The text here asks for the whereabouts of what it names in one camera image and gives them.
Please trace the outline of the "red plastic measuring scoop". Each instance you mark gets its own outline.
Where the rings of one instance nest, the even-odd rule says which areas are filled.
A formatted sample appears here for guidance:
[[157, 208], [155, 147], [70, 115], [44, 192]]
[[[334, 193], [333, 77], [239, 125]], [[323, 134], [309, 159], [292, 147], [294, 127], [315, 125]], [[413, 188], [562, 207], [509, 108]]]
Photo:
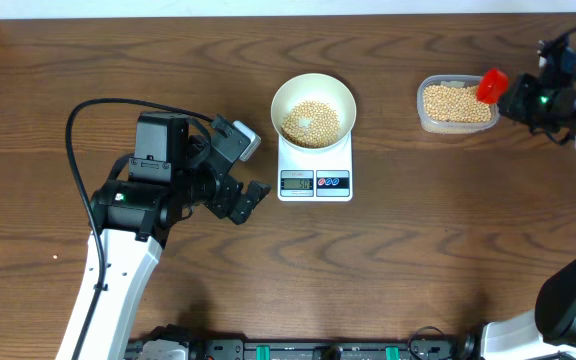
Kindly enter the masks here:
[[509, 86], [508, 76], [497, 68], [485, 73], [479, 82], [475, 93], [479, 102], [491, 105], [496, 104]]

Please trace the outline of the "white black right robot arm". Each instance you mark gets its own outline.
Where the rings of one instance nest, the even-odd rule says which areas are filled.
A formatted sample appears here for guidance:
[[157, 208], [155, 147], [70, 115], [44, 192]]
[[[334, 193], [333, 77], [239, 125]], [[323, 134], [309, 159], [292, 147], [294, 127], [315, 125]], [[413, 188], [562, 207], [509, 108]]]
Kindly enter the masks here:
[[[499, 70], [479, 82], [476, 98], [576, 158], [576, 27], [537, 50], [539, 69], [509, 80]], [[576, 359], [576, 256], [541, 285], [533, 307], [485, 324], [476, 359]]]

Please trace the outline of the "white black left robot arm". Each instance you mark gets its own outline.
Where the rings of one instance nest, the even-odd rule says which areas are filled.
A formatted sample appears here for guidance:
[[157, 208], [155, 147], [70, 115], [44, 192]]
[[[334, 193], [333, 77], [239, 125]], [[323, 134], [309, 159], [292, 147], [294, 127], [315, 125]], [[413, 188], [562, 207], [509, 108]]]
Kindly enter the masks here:
[[230, 175], [261, 142], [240, 121], [203, 126], [174, 112], [143, 112], [135, 150], [120, 157], [103, 186], [85, 199], [91, 234], [86, 268], [60, 359], [120, 359], [139, 302], [172, 227], [203, 205], [236, 225], [271, 187]]

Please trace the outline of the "white digital kitchen scale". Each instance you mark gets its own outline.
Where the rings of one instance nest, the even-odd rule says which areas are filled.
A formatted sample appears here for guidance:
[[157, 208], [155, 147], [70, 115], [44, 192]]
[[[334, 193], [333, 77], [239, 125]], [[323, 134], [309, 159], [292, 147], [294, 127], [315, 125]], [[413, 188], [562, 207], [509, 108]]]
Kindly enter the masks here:
[[326, 148], [300, 148], [281, 138], [277, 196], [284, 202], [348, 202], [353, 198], [352, 136]]

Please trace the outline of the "white round bowl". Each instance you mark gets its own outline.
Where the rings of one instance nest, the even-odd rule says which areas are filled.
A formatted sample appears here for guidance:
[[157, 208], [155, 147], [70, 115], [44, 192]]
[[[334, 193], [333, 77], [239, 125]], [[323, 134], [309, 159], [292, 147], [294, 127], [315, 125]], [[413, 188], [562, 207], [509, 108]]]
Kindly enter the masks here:
[[270, 112], [281, 140], [298, 150], [319, 151], [351, 134], [357, 104], [349, 88], [337, 78], [307, 73], [279, 87]]

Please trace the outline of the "clear plastic soybean container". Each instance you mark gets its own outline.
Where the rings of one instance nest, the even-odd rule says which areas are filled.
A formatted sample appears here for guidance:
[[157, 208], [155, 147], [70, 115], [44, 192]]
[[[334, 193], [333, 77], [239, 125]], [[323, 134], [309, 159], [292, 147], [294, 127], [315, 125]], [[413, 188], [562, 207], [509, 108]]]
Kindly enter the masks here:
[[421, 127], [444, 135], [472, 134], [488, 130], [499, 121], [495, 104], [476, 98], [482, 80], [473, 75], [434, 75], [417, 90], [417, 111]]

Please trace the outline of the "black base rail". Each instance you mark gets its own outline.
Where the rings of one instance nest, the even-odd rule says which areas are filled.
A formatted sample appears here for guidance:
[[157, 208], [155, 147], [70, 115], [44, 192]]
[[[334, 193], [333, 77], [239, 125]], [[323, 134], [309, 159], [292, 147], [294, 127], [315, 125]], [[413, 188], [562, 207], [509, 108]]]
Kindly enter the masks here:
[[408, 339], [253, 339], [242, 333], [157, 327], [131, 340], [125, 359], [187, 360], [409, 360], [477, 359], [478, 339], [423, 327]]

